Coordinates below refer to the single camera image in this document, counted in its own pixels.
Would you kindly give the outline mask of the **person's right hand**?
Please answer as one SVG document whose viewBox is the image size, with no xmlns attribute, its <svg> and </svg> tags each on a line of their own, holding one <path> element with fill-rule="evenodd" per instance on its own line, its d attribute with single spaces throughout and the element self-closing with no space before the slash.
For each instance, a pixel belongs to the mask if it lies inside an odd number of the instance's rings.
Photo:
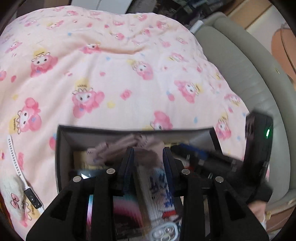
<svg viewBox="0 0 296 241">
<path fill-rule="evenodd" d="M 249 209 L 252 211 L 252 213 L 255 215 L 255 217 L 264 228 L 266 228 L 266 205 L 267 203 L 261 200 L 257 200 L 248 204 Z"/>
</svg>

